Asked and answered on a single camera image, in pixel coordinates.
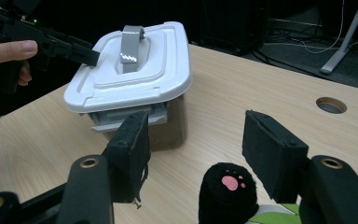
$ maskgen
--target table surface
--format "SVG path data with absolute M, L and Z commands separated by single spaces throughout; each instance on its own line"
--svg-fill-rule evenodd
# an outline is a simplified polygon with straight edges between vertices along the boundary
M 200 184 L 218 162 L 251 170 L 241 155 L 245 111 L 268 114 L 309 145 L 358 174 L 358 89 L 217 51 L 190 46 L 194 82 L 186 92 L 188 137 L 179 148 L 152 151 L 143 206 L 115 203 L 116 223 L 198 223 Z M 66 86 L 0 118 L 0 191 L 21 202 L 66 182 L 72 162 L 100 154 L 108 139 L 88 116 L 69 111 Z M 348 108 L 316 105 L 332 97 Z M 273 203 L 258 186 L 259 203 Z

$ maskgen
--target dark background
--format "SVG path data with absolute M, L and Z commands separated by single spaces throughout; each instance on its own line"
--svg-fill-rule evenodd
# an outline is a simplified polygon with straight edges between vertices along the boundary
M 346 2 L 356 5 L 358 0 Z M 251 41 L 262 42 L 268 18 L 285 18 L 315 4 L 320 6 L 326 32 L 334 34 L 334 29 L 339 27 L 340 3 L 341 0 L 93 0 L 87 3 L 42 0 L 31 17 L 37 18 L 43 27 L 54 28 L 92 45 L 103 35 L 122 30 L 125 25 L 151 26 L 179 21 L 185 26 L 190 43 L 202 45 L 214 31 L 214 37 L 234 45 L 232 48 L 245 46 L 248 50 Z M 351 8 L 354 14 L 356 7 Z M 351 20 L 351 13 L 346 16 Z M 27 87 L 18 87 L 15 94 L 0 93 L 0 116 L 70 82 L 78 66 L 65 59 L 52 58 L 48 71 L 43 72 L 31 64 L 33 80 Z

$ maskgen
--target plastic storage container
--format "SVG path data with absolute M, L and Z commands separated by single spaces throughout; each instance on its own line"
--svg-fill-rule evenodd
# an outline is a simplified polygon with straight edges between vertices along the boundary
M 187 135 L 185 92 L 192 83 L 183 25 L 126 26 L 93 49 L 101 53 L 97 66 L 79 67 L 64 94 L 68 108 L 88 114 L 91 128 L 109 138 L 130 113 L 147 110 L 151 149 L 181 145 Z

